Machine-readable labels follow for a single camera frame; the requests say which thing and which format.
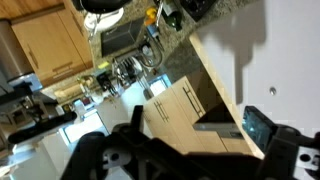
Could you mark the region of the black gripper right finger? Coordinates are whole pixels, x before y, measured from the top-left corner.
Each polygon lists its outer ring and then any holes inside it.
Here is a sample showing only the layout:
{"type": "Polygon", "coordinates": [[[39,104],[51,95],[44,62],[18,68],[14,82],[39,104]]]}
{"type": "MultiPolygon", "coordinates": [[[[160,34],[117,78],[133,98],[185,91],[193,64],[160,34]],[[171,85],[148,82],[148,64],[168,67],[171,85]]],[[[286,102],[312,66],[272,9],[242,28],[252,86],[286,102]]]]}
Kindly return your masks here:
{"type": "Polygon", "coordinates": [[[263,153],[277,131],[277,125],[255,106],[245,107],[242,128],[263,153]]]}

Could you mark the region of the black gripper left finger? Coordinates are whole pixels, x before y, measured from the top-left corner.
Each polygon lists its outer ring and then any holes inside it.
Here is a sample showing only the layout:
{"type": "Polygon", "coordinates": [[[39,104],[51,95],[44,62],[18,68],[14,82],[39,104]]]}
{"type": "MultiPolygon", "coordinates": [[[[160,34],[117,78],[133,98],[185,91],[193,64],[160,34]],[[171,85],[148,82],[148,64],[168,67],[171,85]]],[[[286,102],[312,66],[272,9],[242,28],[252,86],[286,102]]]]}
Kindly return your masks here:
{"type": "Polygon", "coordinates": [[[131,117],[131,127],[139,132],[143,131],[143,106],[136,105],[133,110],[133,114],[131,117]]]}

